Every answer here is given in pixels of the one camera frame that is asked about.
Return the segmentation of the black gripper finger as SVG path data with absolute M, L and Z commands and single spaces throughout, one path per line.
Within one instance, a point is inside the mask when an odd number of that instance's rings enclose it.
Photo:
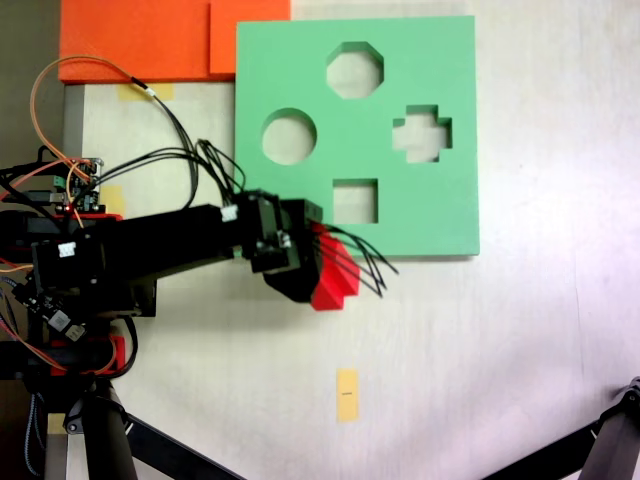
M 302 232 L 292 239 L 291 266 L 275 273 L 264 273 L 267 285 L 296 303 L 310 304 L 323 268 L 317 235 Z

